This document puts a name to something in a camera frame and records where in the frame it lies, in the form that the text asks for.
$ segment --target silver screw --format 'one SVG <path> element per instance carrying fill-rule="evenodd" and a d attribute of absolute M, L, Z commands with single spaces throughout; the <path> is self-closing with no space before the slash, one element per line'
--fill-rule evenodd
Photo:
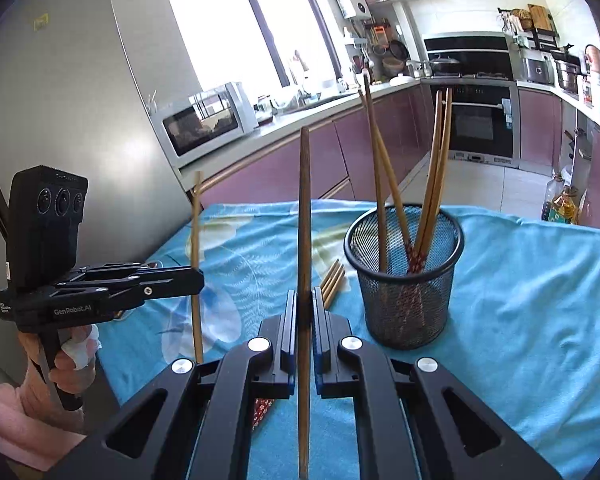
<path fill-rule="evenodd" d="M 362 339 L 350 335 L 349 337 L 344 337 L 340 344 L 347 350 L 358 350 L 362 348 Z"/>
<path fill-rule="evenodd" d="M 175 374 L 186 374 L 193 368 L 193 363 L 188 359 L 178 359 L 171 365 L 171 371 Z"/>
<path fill-rule="evenodd" d="M 418 368 L 423 372 L 435 372 L 438 369 L 438 363 L 431 357 L 418 359 Z"/>
<path fill-rule="evenodd" d="M 264 352 L 270 345 L 271 343 L 265 337 L 254 337 L 247 344 L 252 352 Z"/>

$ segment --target oven handle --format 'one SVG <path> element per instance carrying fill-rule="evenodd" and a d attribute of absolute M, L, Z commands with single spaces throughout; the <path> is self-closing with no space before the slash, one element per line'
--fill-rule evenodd
<path fill-rule="evenodd" d="M 458 103 L 458 102 L 453 102 L 451 103 L 452 106 L 477 106 L 480 108 L 497 108 L 498 110 L 502 110 L 504 107 L 499 104 L 499 105 L 488 105 L 488 104 L 481 104 L 481 103 Z"/>

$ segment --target window pane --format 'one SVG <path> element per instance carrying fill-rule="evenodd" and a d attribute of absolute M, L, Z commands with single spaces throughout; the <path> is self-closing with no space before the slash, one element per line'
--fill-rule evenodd
<path fill-rule="evenodd" d="M 280 88 L 248 0 L 170 0 L 203 90 L 241 81 L 253 103 Z"/>
<path fill-rule="evenodd" d="M 276 48 L 293 82 L 290 68 L 298 79 L 304 75 L 322 81 L 335 78 L 331 58 L 308 0 L 258 0 Z M 294 60 L 299 52 L 304 67 Z"/>

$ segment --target blue tablecloth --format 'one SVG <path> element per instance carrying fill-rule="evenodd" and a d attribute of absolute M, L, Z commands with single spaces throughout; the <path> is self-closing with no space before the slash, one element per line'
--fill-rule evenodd
<path fill-rule="evenodd" d="M 372 204 L 314 201 L 314 285 L 339 257 L 349 225 Z M 296 287 L 297 203 L 219 205 L 202 213 L 205 360 L 258 331 Z M 600 456 L 600 230 L 447 207 L 466 237 L 443 333 L 413 361 L 438 359 L 567 480 Z M 190 225 L 151 260 L 188 265 Z M 331 307 L 371 339 L 356 273 Z M 147 301 L 100 326 L 102 366 L 124 402 L 178 356 L 192 356 L 189 298 Z M 352 402 L 312 394 L 310 477 L 357 479 Z M 296 398 L 276 402 L 255 431 L 250 479 L 297 477 Z"/>

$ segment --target built-in oven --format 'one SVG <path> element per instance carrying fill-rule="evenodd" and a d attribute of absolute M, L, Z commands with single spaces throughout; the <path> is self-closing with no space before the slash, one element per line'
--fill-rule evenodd
<path fill-rule="evenodd" d="M 175 170 L 258 127 L 241 83 L 227 83 L 170 103 L 151 122 Z"/>
<path fill-rule="evenodd" d="M 449 78 L 430 84 L 434 102 L 438 90 L 453 89 L 450 158 L 519 166 L 520 107 L 514 82 Z"/>

